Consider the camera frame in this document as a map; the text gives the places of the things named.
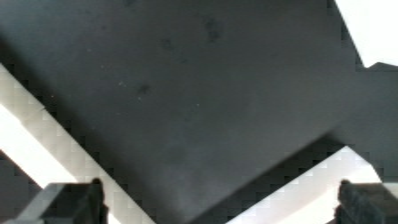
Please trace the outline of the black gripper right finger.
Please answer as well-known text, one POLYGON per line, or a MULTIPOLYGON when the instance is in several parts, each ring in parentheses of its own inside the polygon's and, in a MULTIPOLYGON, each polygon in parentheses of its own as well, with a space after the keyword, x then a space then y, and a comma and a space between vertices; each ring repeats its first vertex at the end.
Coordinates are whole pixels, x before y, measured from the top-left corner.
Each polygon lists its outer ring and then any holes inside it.
POLYGON ((398 183, 341 181, 335 224, 398 224, 398 183))

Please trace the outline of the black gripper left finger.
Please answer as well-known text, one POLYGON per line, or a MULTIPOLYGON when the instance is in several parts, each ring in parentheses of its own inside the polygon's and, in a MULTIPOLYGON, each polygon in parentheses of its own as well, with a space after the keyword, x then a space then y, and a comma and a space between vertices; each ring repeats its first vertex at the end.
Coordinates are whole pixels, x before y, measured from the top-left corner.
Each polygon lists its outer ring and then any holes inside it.
POLYGON ((35 195, 16 224, 108 224, 103 183, 51 183, 35 195))

